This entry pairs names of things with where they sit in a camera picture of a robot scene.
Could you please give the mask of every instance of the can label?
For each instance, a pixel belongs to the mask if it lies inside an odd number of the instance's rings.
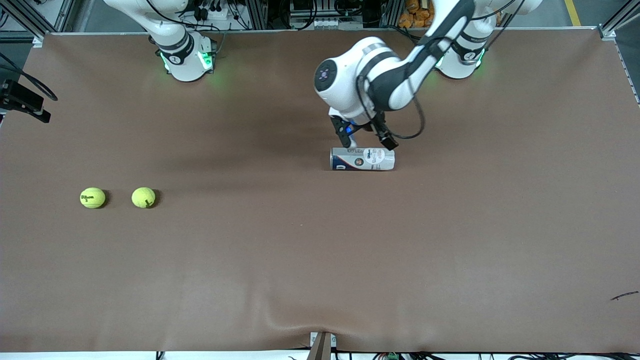
[[[396,154],[378,147],[334,147],[330,160],[332,170],[391,170],[396,163]]]

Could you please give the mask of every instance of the orange object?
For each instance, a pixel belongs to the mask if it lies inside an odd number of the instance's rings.
[[[413,26],[413,14],[404,13],[400,15],[398,20],[398,27],[408,29]]]
[[[420,3],[418,0],[406,0],[404,4],[406,6],[406,10],[410,13],[416,13],[420,10]]]

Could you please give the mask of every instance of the cable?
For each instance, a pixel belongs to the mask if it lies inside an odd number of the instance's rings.
[[[291,24],[289,24],[289,21],[287,19],[285,19],[284,17],[285,12],[283,11],[285,3],[287,1],[288,0],[280,0],[280,6],[278,7],[278,14],[280,15],[280,21],[282,21],[282,24],[284,25],[284,27],[287,29],[291,29]]]
[[[335,10],[335,12],[337,12],[338,14],[342,15],[342,16],[355,16],[355,15],[360,15],[362,13],[362,4],[360,4],[360,7],[355,10],[352,13],[349,13],[349,10],[347,10],[347,8],[345,7],[343,10],[338,9],[338,2],[340,2],[341,0],[334,0],[333,2],[333,9]]]
[[[515,1],[516,1],[516,0],[511,0],[510,2],[508,2],[508,3],[507,3],[507,5],[504,5],[502,8],[499,8],[498,10],[495,10],[494,12],[492,12],[492,13],[491,13],[491,14],[489,14],[489,15],[484,15],[484,16],[479,16],[479,17],[472,17],[470,21],[473,21],[473,20],[483,20],[483,19],[486,19],[486,18],[488,18],[488,17],[492,17],[492,16],[494,16],[494,15],[497,15],[499,12],[501,12],[501,11],[503,11],[504,9],[508,8],[508,7],[509,7],[509,5],[511,5],[511,4],[513,4],[513,3],[515,3]]]
[[[38,90],[40,90],[48,98],[50,98],[53,101],[58,101],[58,97],[56,96],[56,94],[54,94],[54,92],[42,81],[24,72],[22,69],[20,69],[18,65],[16,65],[13,61],[11,61],[11,59],[7,58],[3,53],[0,53],[0,57],[2,57],[2,59],[4,59],[6,62],[8,62],[12,66],[12,67],[8,67],[6,65],[0,64],[0,69],[16,72],[24,76],[27,80],[29,80],[33,84],[33,86],[38,88]]]
[[[156,12],[156,14],[158,14],[158,16],[160,16],[160,17],[161,17],[161,18],[163,18],[164,20],[168,20],[168,21],[173,22],[173,23],[175,23],[175,24],[181,24],[181,25],[193,26],[193,24],[189,24],[188,22],[177,21],[177,20],[173,20],[173,19],[170,19],[170,18],[168,18],[168,17],[164,16],[164,15],[163,15],[162,13],[160,13],[160,11],[158,11],[158,9],[156,9],[156,7],[151,3],[151,0],[147,0],[147,4],[149,4],[149,6],[151,6],[151,9],[153,9],[153,11],[155,11],[155,12]],[[205,24],[202,24],[202,26],[209,27],[209,28],[211,28],[212,30],[213,30],[213,29],[215,29],[216,31],[220,31],[220,29],[218,29],[216,26],[213,26],[213,25],[205,25]]]
[[[308,28],[316,20],[316,16],[318,14],[318,5],[316,4],[316,0],[309,0],[309,2],[310,2],[309,20],[302,28],[298,29],[298,31]]]
[[[500,32],[498,33],[498,35],[496,35],[493,39],[491,39],[491,42],[489,43],[489,45],[486,46],[485,48],[485,52],[489,51],[489,48],[491,47],[491,45],[493,45],[493,43],[498,40],[498,38],[500,37],[500,35],[502,35],[502,33],[504,32],[504,30],[509,26],[509,24],[511,24],[511,21],[513,20],[513,18],[515,17],[515,14],[517,14],[522,5],[524,5],[526,0],[522,0],[522,2],[520,3],[520,5],[518,5],[518,8],[516,9],[516,11],[513,13],[513,16],[509,18],[509,20],[507,20],[507,22],[504,23],[504,26],[502,27],[502,30],[500,30]]]
[[[227,33],[230,30],[231,30],[231,23],[229,22],[229,30],[225,31],[224,34],[222,35],[222,41],[220,42],[220,46],[216,50],[216,55],[218,55],[220,53],[220,51],[222,51],[222,45],[225,44],[225,39],[227,38]]]
[[[238,24],[240,24],[240,26],[242,26],[245,30],[250,30],[249,25],[247,25],[246,22],[244,22],[244,19],[242,18],[242,13],[238,9],[238,4],[236,3],[236,0],[227,0],[227,4],[229,5],[229,10],[231,10],[232,12],[234,12],[234,10],[231,9],[231,4],[234,5],[234,8],[236,9],[234,14],[234,19],[238,21]]]

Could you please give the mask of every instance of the yellow tennis ball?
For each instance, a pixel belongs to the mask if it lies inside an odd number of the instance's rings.
[[[131,201],[139,208],[148,209],[156,202],[156,193],[150,188],[137,188],[131,194]]]
[[[105,198],[104,192],[98,188],[87,188],[80,193],[80,203],[90,209],[101,207]]]

